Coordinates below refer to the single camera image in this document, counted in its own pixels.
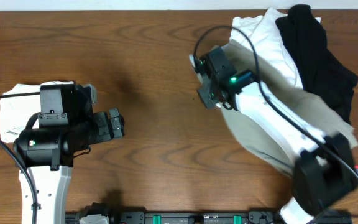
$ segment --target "cable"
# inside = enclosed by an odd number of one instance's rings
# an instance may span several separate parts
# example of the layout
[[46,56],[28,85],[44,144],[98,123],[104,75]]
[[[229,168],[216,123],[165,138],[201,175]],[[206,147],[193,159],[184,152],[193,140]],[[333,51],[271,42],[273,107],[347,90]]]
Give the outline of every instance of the cable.
[[[1,98],[9,98],[9,97],[17,97],[17,96],[32,96],[32,95],[39,95],[39,92],[36,93],[19,93],[19,94],[10,94],[10,95],[2,95]],[[17,164],[20,168],[21,172],[23,173],[27,183],[29,183],[31,196],[32,196],[32,224],[37,223],[37,212],[38,212],[38,198],[37,198],[37,191],[35,189],[34,183],[31,181],[29,173],[27,173],[27,169],[24,165],[20,162],[20,160],[16,157],[16,155],[9,149],[9,147],[0,140],[0,146],[8,153],[8,155],[13,159],[13,161]]]
[[1,95],[1,96],[0,96],[0,99],[2,99],[2,98],[9,98],[9,97],[16,97],[16,96],[33,96],[33,95],[39,95],[39,94],[40,94],[40,92]]
[[353,168],[351,168],[349,165],[347,165],[347,163],[345,161],[343,161],[337,154],[333,153],[327,146],[325,146],[323,143],[321,143],[318,139],[316,139],[315,137],[313,137],[308,131],[304,130],[303,128],[301,128],[298,124],[296,124],[294,121],[292,121],[290,118],[288,118],[283,112],[281,112],[271,101],[270,98],[265,94],[265,92],[263,91],[262,88],[262,84],[261,84],[261,79],[260,79],[260,73],[259,73],[259,62],[258,62],[258,56],[255,50],[254,45],[252,44],[252,42],[250,41],[250,39],[248,38],[248,36],[243,33],[243,31],[239,30],[238,28],[235,28],[233,26],[227,26],[227,25],[221,25],[221,26],[216,26],[216,27],[212,27],[210,29],[208,29],[203,35],[201,35],[201,37],[198,39],[194,51],[193,51],[193,57],[194,57],[194,63],[196,65],[196,53],[197,53],[197,48],[200,44],[200,42],[205,38],[206,35],[208,35],[210,32],[212,32],[213,30],[216,29],[220,29],[220,28],[226,28],[226,29],[234,29],[236,31],[238,31],[241,35],[244,36],[244,38],[248,41],[248,43],[250,44],[252,51],[254,53],[254,59],[255,59],[255,81],[258,83],[258,87],[260,90],[260,93],[262,94],[264,100],[273,108],[273,110],[278,113],[285,121],[287,121],[288,123],[290,123],[294,128],[296,128],[300,133],[302,133],[303,135],[305,135],[306,137],[308,137],[309,139],[311,139],[312,141],[314,141],[321,149],[323,149],[326,153],[328,153],[330,156],[332,156],[333,158],[335,158],[340,164],[342,164],[344,167],[346,167],[346,169],[349,170],[349,172],[356,177],[356,179],[358,180],[358,174],[354,171]]

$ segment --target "pile of cloth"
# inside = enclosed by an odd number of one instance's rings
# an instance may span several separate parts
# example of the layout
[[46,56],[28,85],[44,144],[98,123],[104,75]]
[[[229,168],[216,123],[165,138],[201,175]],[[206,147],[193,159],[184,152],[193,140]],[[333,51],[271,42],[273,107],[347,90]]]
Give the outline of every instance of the pile of cloth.
[[[264,16],[235,17],[232,26],[250,38],[258,56],[278,70],[290,85],[304,90],[299,91],[300,94],[309,94],[309,100],[301,99],[306,96],[298,97],[303,105],[294,103],[288,107],[298,110],[298,116],[327,134],[333,131],[342,133],[348,138],[351,148],[358,145],[349,119],[358,76],[328,50],[321,18],[313,17],[310,6],[293,6],[288,15],[269,8]],[[230,39],[250,49],[248,41],[238,31],[232,30]],[[310,112],[318,111],[316,105],[321,104],[328,106],[322,116]],[[221,110],[229,129],[244,148],[280,172],[291,175],[291,162],[271,136],[258,127],[257,121],[238,111]]]

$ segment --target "black cloth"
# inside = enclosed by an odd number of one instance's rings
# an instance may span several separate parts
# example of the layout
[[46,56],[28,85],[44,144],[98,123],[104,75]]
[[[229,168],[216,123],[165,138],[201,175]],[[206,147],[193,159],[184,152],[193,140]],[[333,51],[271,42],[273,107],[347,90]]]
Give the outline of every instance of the black cloth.
[[293,6],[287,17],[276,20],[276,25],[298,68],[303,89],[320,96],[350,124],[353,88],[358,76],[327,49],[326,31],[311,14],[310,6]]

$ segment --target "green strip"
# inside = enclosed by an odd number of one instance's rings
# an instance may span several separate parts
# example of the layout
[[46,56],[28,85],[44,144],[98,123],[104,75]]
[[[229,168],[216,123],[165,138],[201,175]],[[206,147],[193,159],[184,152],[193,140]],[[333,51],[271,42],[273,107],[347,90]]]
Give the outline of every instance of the green strip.
[[234,220],[233,224],[241,224],[241,216],[240,215],[235,215],[233,217],[233,220]]
[[153,216],[153,224],[161,224],[161,215],[154,215]]

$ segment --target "wooden table surface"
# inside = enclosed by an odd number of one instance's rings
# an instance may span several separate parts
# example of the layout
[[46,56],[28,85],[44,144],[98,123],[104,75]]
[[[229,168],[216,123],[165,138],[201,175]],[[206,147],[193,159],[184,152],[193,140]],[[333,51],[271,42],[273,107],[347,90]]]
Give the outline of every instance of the wooden table surface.
[[[291,180],[241,148],[219,110],[204,109],[188,61],[207,28],[264,12],[0,12],[0,95],[16,83],[92,83],[94,111],[118,107],[126,119],[125,138],[75,159],[67,210],[92,202],[166,211],[288,202]],[[358,74],[358,11],[313,13],[322,17],[331,52]],[[200,52],[228,37],[217,31]],[[358,138],[358,85],[355,92],[351,121]],[[358,163],[358,147],[354,157]],[[358,190],[336,208],[358,212]],[[20,221],[18,169],[0,148],[0,223]]]

